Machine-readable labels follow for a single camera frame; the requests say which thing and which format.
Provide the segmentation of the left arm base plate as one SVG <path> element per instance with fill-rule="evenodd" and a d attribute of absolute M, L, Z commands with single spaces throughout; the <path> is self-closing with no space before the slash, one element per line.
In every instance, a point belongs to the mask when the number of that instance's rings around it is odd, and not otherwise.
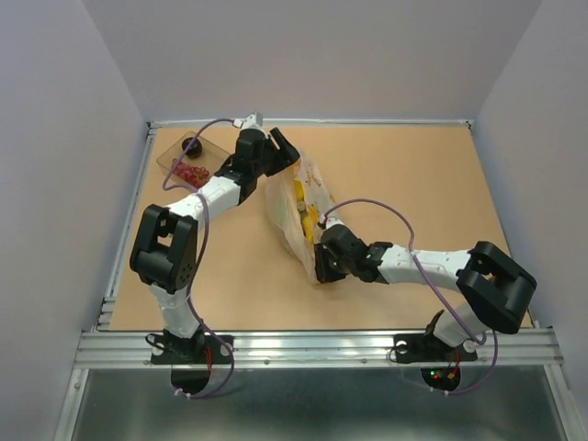
<path fill-rule="evenodd" d="M 227 348 L 210 335 L 197 333 L 192 338 L 180 338 L 148 333 L 144 339 L 151 347 L 150 362 L 156 366 L 231 364 Z"/>

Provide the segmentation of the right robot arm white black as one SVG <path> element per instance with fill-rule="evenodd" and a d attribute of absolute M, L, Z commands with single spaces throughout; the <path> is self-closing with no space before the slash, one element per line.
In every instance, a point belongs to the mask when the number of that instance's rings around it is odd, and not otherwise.
<path fill-rule="evenodd" d="M 364 243 L 344 224 L 327 228 L 314 246 L 319 282 L 353 276 L 365 283 L 418 284 L 460 293 L 436 313 L 423 335 L 405 340 L 401 363 L 442 360 L 465 341 L 488 331 L 517 334 L 536 289 L 536 279 L 490 242 L 450 252 L 410 250 L 386 242 Z"/>

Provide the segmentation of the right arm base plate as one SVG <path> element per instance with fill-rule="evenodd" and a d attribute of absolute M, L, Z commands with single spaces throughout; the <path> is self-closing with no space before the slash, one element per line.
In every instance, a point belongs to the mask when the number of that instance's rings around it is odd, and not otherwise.
<path fill-rule="evenodd" d="M 475 349 L 450 347 L 432 334 L 395 334 L 388 359 L 396 364 L 425 363 L 421 375 L 426 386 L 443 393 L 455 392 L 461 381 L 462 362 L 478 360 Z"/>

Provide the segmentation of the translucent plastic bag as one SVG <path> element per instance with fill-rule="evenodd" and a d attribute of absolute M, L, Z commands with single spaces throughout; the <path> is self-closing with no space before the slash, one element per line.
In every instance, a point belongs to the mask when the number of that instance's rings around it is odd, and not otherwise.
<path fill-rule="evenodd" d="M 266 180 L 266 211 L 274 232 L 283 247 L 301 263 L 310 283 L 316 285 L 319 282 L 315 276 L 314 245 L 320 241 L 322 230 L 318 222 L 316 243 L 310 245 L 306 241 L 296 209 L 295 179 L 299 179 L 306 188 L 311 187 L 316 192 L 319 222 L 336 201 L 322 179 L 317 163 L 305 152 L 300 152 L 300 158 L 294 165 Z"/>

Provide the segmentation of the yellow banana bunch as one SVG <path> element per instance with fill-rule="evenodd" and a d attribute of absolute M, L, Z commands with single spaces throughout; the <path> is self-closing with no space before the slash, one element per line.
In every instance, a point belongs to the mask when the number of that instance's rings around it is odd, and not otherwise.
<path fill-rule="evenodd" d="M 298 199 L 304 198 L 307 205 L 306 216 L 300 216 L 300 226 L 306 241 L 310 245 L 316 243 L 316 232 L 319 222 L 319 205 L 316 192 L 310 187 L 306 188 L 304 183 L 299 179 L 294 180 L 294 196 L 297 203 Z"/>

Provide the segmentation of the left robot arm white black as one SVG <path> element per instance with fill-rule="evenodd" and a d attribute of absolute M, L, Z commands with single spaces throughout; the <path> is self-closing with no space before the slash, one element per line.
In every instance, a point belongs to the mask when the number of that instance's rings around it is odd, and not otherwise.
<path fill-rule="evenodd" d="M 200 261 L 198 232 L 208 231 L 214 218 L 243 204 L 261 176 L 276 175 L 299 158 L 299 151 L 280 129 L 242 129 L 235 152 L 201 189 L 169 206 L 152 204 L 144 210 L 130 269 L 149 287 L 164 319 L 162 333 L 147 339 L 153 348 L 186 362 L 203 355 L 203 325 L 188 299 Z"/>

